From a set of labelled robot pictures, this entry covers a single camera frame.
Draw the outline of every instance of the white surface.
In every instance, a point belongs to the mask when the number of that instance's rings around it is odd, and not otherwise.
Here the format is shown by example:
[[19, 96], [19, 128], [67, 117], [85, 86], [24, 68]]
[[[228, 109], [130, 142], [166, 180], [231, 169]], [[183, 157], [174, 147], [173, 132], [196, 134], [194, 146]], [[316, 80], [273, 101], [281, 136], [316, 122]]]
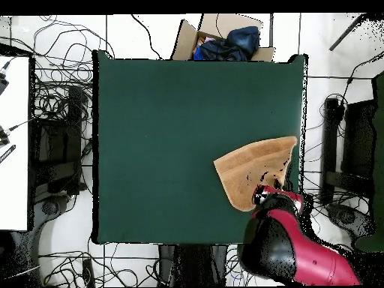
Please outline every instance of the white surface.
[[[0, 66], [9, 61], [0, 56]], [[7, 69], [7, 88], [0, 95], [0, 125], [4, 129], [28, 120], [29, 60], [15, 58]], [[18, 127], [0, 148], [0, 156], [12, 145], [16, 149], [0, 163], [0, 230], [27, 230], [28, 124]]]

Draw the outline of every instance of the green tabletop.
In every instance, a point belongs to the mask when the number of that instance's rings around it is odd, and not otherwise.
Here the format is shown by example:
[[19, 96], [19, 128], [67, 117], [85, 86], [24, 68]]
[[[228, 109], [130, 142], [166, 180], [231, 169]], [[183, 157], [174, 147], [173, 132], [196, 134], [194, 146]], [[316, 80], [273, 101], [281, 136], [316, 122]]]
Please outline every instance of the green tabletop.
[[[259, 140], [299, 140], [306, 58], [113, 60], [99, 51], [94, 63], [97, 241], [241, 242], [249, 214], [230, 205], [213, 161]], [[290, 179], [297, 191], [299, 146]]]

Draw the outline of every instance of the floor tile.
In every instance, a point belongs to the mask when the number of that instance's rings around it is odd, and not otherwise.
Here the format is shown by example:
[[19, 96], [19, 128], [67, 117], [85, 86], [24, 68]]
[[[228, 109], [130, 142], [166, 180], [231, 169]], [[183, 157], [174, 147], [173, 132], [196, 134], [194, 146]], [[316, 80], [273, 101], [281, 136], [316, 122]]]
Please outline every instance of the floor tile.
[[274, 62], [288, 62], [299, 48], [299, 13], [273, 13]]
[[[65, 259], [63, 257], [40, 258], [40, 277], [43, 284], [46, 283], [50, 286], [57, 286], [59, 284], [63, 284], [62, 286], [60, 286], [60, 288], [67, 288], [68, 284], [66, 283], [66, 280], [64, 278], [65, 276], [67, 278], [67, 281], [70, 283], [70, 288], [76, 287], [76, 285], [74, 284], [74, 278], [76, 278], [76, 283], [78, 287], [83, 288], [85, 286], [84, 280], [81, 277], [74, 277], [69, 271], [73, 271], [70, 261], [72, 262], [72, 266], [75, 270], [74, 274], [82, 274], [83, 262], [81, 259]], [[60, 270], [64, 271], [50, 275], [51, 273], [53, 273], [54, 269], [55, 272], [58, 272]]]
[[6, 18], [3, 16], [0, 16], [0, 43], [1, 44], [10, 44], [9, 36], [10, 36], [10, 18]]
[[[12, 38], [19, 39], [29, 45], [39, 54], [46, 55], [46, 58], [37, 57], [37, 62], [44, 68], [50, 66], [50, 61], [53, 64], [59, 65], [63, 62], [61, 59], [67, 59], [64, 64], [67, 66], [73, 65], [71, 61], [78, 61], [83, 56], [84, 61], [91, 61], [91, 52], [84, 46], [95, 50], [106, 47], [105, 41], [105, 16], [57, 16], [56, 21], [60, 21], [62, 25], [52, 25], [55, 16], [50, 17], [50, 21], [44, 21], [39, 16], [15, 16], [12, 19]], [[12, 45], [15, 47], [28, 50], [23, 44], [13, 40]]]
[[[364, 22], [333, 50], [330, 46], [359, 13], [303, 13], [300, 53], [309, 55], [309, 75], [349, 77], [353, 68], [384, 50], [383, 24]], [[384, 58], [361, 66], [354, 77], [374, 77], [384, 68]]]
[[[74, 204], [68, 203], [67, 209]], [[92, 231], [92, 196], [83, 191], [76, 198], [73, 210], [48, 222], [40, 237], [39, 254], [55, 252], [87, 251], [87, 242]]]
[[[154, 260], [144, 260], [144, 259], [113, 259], [112, 260], [112, 266], [111, 266], [111, 259], [106, 259], [106, 266], [108, 266], [111, 270], [114, 270], [116, 273], [118, 273], [118, 276], [122, 280], [122, 282], [114, 277], [114, 275], [111, 274], [111, 272], [106, 268], [105, 269], [105, 287], [124, 287], [123, 284], [126, 286], [135, 287], [137, 285], [137, 281], [139, 284], [146, 279], [149, 275], [146, 271], [146, 266], [148, 269], [148, 272], [152, 275], [153, 274], [152, 268], [149, 266], [154, 265]], [[93, 262], [93, 268], [94, 268], [94, 276], [96, 278], [102, 279], [104, 274], [104, 267], [102, 265], [96, 264]], [[135, 278], [135, 275], [132, 274], [132, 272], [128, 271], [131, 270], [136, 274], [137, 279]], [[140, 287], [156, 287], [157, 281], [153, 278], [148, 278], [145, 280]]]
[[[151, 43], [162, 59], [169, 59], [173, 53], [176, 37], [182, 19], [197, 18], [201, 15], [185, 14], [135, 14], [151, 34]], [[146, 30], [129, 14], [108, 16], [108, 41], [117, 59], [158, 59], [151, 50]]]

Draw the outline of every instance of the tan cloth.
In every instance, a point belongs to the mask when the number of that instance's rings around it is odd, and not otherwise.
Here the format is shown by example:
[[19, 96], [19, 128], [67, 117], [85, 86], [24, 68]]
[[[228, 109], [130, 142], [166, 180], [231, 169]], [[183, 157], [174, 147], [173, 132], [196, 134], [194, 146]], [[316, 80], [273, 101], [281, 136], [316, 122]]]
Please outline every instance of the tan cloth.
[[236, 209], [248, 212], [255, 208], [252, 194], [258, 184], [285, 182], [294, 136], [268, 139], [245, 145], [214, 161], [214, 167], [229, 201]]

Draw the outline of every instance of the wire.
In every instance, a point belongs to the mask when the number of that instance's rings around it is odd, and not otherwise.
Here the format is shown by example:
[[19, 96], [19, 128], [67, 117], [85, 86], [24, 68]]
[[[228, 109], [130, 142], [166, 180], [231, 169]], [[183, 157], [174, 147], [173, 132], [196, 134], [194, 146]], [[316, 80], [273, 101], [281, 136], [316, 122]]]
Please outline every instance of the wire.
[[355, 66], [355, 68], [353, 68], [353, 71], [352, 71], [352, 73], [351, 73], [351, 76], [350, 76], [349, 79], [346, 81], [346, 88], [345, 88], [345, 91], [344, 91], [344, 94], [343, 94], [343, 98], [345, 97], [345, 95], [346, 95], [346, 93], [347, 93], [348, 86], [349, 86], [350, 83], [353, 81], [353, 74], [355, 73], [355, 71], [357, 70], [357, 68], [359, 68], [360, 66], [362, 66], [362, 65], [364, 65], [364, 64], [371, 63], [371, 62], [375, 62], [375, 61], [381, 59], [383, 56], [384, 56], [384, 51], [380, 52], [379, 54], [375, 55], [373, 58], [370, 58], [370, 59], [367, 60], [367, 61], [363, 61], [362, 63], [357, 64], [357, 65]]
[[157, 56], [159, 57], [160, 60], [162, 60], [160, 54], [157, 51], [155, 51], [155, 49], [152, 47], [151, 33], [149, 33], [149, 30], [147, 29], [147, 27], [145, 25], [143, 25], [133, 14], [131, 14], [131, 16], [133, 17], [133, 19], [135, 21], [137, 21], [147, 31], [148, 37], [149, 37], [149, 46], [151, 47], [151, 50], [157, 54]]
[[223, 35], [221, 35], [220, 30], [219, 30], [219, 28], [218, 28], [218, 18], [219, 18], [219, 13], [218, 13], [217, 16], [216, 16], [216, 29], [217, 29], [217, 32], [219, 32], [219, 35], [220, 35], [221, 37], [223, 37]]

